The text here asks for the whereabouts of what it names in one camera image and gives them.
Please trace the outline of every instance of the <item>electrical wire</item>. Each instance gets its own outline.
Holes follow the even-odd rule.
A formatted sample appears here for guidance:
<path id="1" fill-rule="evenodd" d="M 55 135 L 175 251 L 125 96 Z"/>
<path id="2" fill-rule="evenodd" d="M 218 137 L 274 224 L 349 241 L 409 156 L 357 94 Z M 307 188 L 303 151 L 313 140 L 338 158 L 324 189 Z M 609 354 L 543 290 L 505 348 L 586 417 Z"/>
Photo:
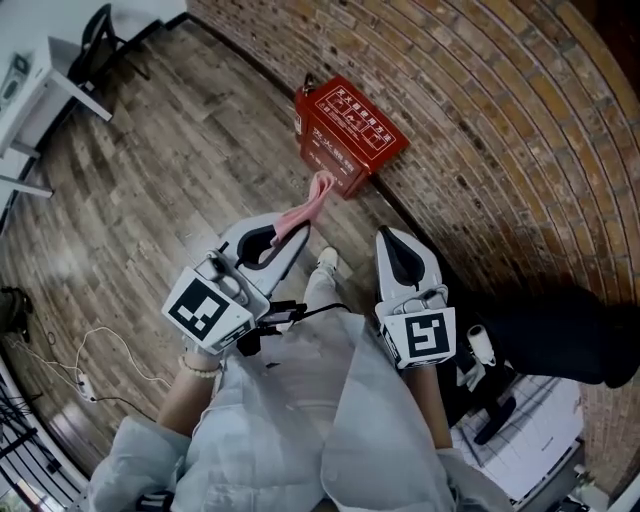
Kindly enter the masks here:
<path id="1" fill-rule="evenodd" d="M 109 329 L 108 327 L 104 327 L 104 326 L 103 327 L 98 327 L 97 329 L 92 329 L 91 331 L 87 332 L 84 335 L 84 339 L 82 340 L 82 344 L 80 345 L 80 348 L 78 349 L 78 352 L 76 353 L 76 365 L 74 367 L 75 370 L 76 370 L 76 381 L 78 380 L 78 372 L 82 371 L 82 370 L 80 370 L 80 368 L 78 368 L 78 364 L 80 364 L 80 352 L 84 348 L 85 343 L 87 343 L 87 338 L 89 337 L 89 335 L 93 334 L 93 333 L 96 333 L 96 332 L 99 332 L 99 331 L 107 331 L 107 332 L 113 334 L 118 340 L 120 340 L 122 342 L 124 347 L 127 349 L 127 354 L 129 354 L 129 361 L 131 361 L 131 364 L 136 369 L 136 371 L 138 372 L 140 377 L 142 377 L 144 380 L 149 381 L 149 382 L 162 382 L 167 388 L 171 388 L 171 384 L 169 384 L 162 377 L 147 377 L 144 373 L 142 373 L 140 371 L 140 368 L 138 368 L 138 365 L 136 364 L 136 362 L 133 360 L 133 355 L 131 354 L 131 349 L 129 348 L 129 345 L 127 345 L 127 342 L 124 341 L 120 337 L 120 335 L 118 333 L 116 333 L 116 332 L 112 331 L 111 329 Z"/>
<path id="2" fill-rule="evenodd" d="M 96 329 L 92 329 L 92 330 L 88 331 L 87 333 L 85 333 L 84 338 L 82 339 L 82 343 L 80 344 L 80 347 L 78 348 L 78 350 L 76 352 L 76 359 L 75 359 L 75 365 L 74 366 L 68 366 L 68 365 L 62 364 L 60 361 L 57 360 L 57 358 L 55 357 L 55 354 L 53 354 L 52 347 L 53 347 L 53 345 L 56 344 L 56 337 L 55 337 L 55 334 L 53 334 L 52 332 L 48 332 L 47 333 L 47 343 L 49 344 L 49 347 L 51 349 L 51 355 L 53 356 L 53 359 L 54 359 L 53 361 L 45 360 L 43 357 L 41 357 L 40 355 L 36 354 L 33 350 L 31 350 L 29 347 L 27 347 L 26 344 L 23 341 L 12 340 L 10 338 L 6 338 L 6 339 L 9 342 L 9 345 L 11 346 L 11 348 L 14 348 L 14 349 L 15 348 L 19 348 L 20 350 L 22 350 L 24 352 L 27 352 L 32 357 L 35 357 L 40 362 L 42 362 L 51 371 L 53 371 L 58 376 L 58 378 L 60 380 L 62 380 L 67 386 L 72 388 L 80 396 L 80 398 L 82 398 L 84 401 L 89 401 L 91 403 L 98 403 L 98 402 L 107 401 L 107 400 L 119 400 L 121 402 L 126 403 L 127 405 L 129 405 L 130 407 L 132 407 L 136 411 L 138 411 L 140 414 L 142 414 L 146 418 L 148 418 L 151 421 L 153 421 L 153 419 L 149 415 L 147 415 L 144 412 L 142 412 L 137 406 L 135 406 L 134 404 L 132 404 L 131 402 L 129 402 L 125 398 L 117 397 L 117 396 L 110 396 L 110 397 L 96 397 L 94 399 L 87 400 L 86 395 L 83 394 L 80 391 L 80 389 L 79 389 L 80 381 L 78 380 L 78 375 L 80 373 L 84 373 L 84 372 L 82 372 L 82 370 L 79 367 L 79 364 L 80 364 L 80 352 L 82 351 L 82 349 L 86 345 L 88 337 L 91 334 L 94 334 L 94 333 L 99 332 L 99 331 L 107 331 L 110 334 L 112 334 L 113 336 L 115 336 L 120 342 L 122 342 L 122 344 L 124 345 L 125 349 L 127 350 L 127 354 L 129 356 L 129 361 L 131 362 L 133 367 L 136 369 L 138 374 L 144 380 L 146 380 L 148 382 L 161 382 L 167 388 L 171 388 L 171 385 L 165 379 L 163 379 L 161 377 L 147 377 L 144 373 L 142 373 L 142 371 L 140 370 L 140 368 L 138 367 L 138 365 L 136 364 L 136 362 L 133 359 L 133 354 L 131 353 L 131 349 L 129 348 L 129 345 L 127 344 L 127 342 L 124 341 L 124 339 L 122 339 L 122 337 L 118 333 L 116 333 L 115 331 L 111 330 L 109 327 L 102 326 L 102 327 L 98 327 Z M 56 368 L 54 367 L 54 365 L 62 368 L 63 371 L 67 374 L 67 377 L 69 377 L 69 378 L 67 379 L 61 373 L 59 373 L 56 370 Z M 72 371 L 75 372 L 75 378 L 72 378 L 71 374 L 69 373 L 69 370 L 72 370 Z"/>
<path id="3" fill-rule="evenodd" d="M 121 402 L 124 402 L 128 406 L 133 407 L 136 411 L 138 411 L 138 413 L 142 414 L 148 420 L 155 421 L 151 416 L 149 416 L 148 414 L 143 413 L 140 409 L 138 409 L 138 407 L 136 407 L 134 404 L 129 402 L 129 400 L 126 400 L 126 399 L 124 399 L 122 397 L 119 397 L 119 396 L 103 396 L 103 397 L 100 397 L 100 398 L 96 398 L 95 400 L 91 400 L 91 402 L 95 404 L 95 403 L 98 403 L 98 402 L 103 402 L 105 400 L 119 400 Z"/>

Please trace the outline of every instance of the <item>pink cloth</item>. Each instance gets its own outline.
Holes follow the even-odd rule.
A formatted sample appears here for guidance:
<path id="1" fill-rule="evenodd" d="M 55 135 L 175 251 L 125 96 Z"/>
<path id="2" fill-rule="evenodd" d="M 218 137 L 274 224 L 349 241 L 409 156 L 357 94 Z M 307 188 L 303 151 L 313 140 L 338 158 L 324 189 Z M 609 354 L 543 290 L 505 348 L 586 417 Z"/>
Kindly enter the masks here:
<path id="1" fill-rule="evenodd" d="M 284 237 L 296 226 L 304 221 L 313 222 L 322 210 L 324 201 L 327 198 L 329 190 L 335 184 L 335 177 L 328 171 L 319 171 L 315 173 L 309 187 L 309 199 L 306 203 L 291 208 L 284 212 L 280 218 L 273 224 L 276 230 L 276 236 L 271 240 L 271 246 L 275 246 L 281 242 Z"/>

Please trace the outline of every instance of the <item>person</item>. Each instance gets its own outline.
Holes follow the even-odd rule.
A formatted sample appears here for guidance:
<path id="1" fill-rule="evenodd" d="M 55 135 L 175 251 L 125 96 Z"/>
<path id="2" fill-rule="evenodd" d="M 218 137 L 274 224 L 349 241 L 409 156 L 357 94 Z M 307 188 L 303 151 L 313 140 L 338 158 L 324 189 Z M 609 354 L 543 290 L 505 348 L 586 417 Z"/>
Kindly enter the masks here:
<path id="1" fill-rule="evenodd" d="M 325 249 L 309 311 L 340 302 L 337 265 Z M 435 367 L 403 380 L 361 315 L 331 309 L 256 356 L 225 351 L 217 393 L 219 358 L 183 363 L 155 423 L 123 420 L 89 510 L 512 510 L 452 448 Z"/>

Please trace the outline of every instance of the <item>white shoe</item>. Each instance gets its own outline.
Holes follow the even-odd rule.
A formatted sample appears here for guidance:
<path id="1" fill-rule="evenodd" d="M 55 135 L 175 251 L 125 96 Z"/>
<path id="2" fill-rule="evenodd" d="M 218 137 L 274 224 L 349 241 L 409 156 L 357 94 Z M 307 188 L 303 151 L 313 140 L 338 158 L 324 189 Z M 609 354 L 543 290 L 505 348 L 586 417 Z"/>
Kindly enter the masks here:
<path id="1" fill-rule="evenodd" d="M 333 274 L 338 270 L 338 251 L 333 247 L 326 247 L 318 257 L 318 265 L 316 268 L 321 268 L 333 277 Z"/>

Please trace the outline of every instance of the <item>wooden floor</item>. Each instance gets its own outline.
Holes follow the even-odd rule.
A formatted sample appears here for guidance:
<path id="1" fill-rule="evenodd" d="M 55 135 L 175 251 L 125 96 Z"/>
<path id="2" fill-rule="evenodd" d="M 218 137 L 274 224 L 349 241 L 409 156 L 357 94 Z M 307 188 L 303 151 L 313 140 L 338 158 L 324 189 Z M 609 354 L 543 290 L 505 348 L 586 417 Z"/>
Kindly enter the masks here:
<path id="1" fill-rule="evenodd" d="M 101 87 L 113 120 L 78 108 L 55 133 L 30 176 L 55 194 L 17 200 L 0 241 L 0 275 L 32 297 L 32 348 L 41 357 L 73 365 L 84 334 L 108 326 L 144 373 L 171 380 L 183 346 L 160 308 L 175 279 L 229 225 L 303 202 L 311 173 L 297 155 L 289 100 L 202 29 L 156 32 L 131 58 L 151 80 L 120 64 Z M 381 224 L 404 227 L 372 187 L 349 202 L 331 197 L 277 297 L 301 299 L 330 244 L 344 259 L 346 302 L 371 311 Z M 85 403 L 33 357 L 5 349 L 25 390 L 44 393 L 38 414 L 91 473 L 132 409 Z M 99 396 L 124 397 L 151 416 L 166 393 L 140 378 L 105 332 L 89 338 L 80 367 Z"/>

